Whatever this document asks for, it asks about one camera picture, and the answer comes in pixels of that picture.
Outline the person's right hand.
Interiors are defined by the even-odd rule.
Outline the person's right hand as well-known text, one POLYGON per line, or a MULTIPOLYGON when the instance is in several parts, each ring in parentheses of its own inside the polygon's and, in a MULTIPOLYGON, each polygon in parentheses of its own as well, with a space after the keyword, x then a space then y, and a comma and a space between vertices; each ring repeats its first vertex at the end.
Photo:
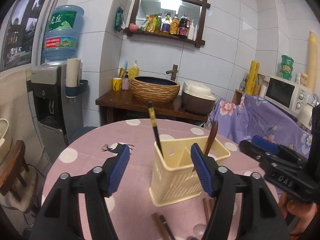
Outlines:
POLYGON ((299 218, 299 222, 290 232, 291 239, 297 239, 317 213, 316 203, 305 203, 297 200, 289 201, 285 192, 281 194, 278 205, 285 218, 289 213, 299 218))

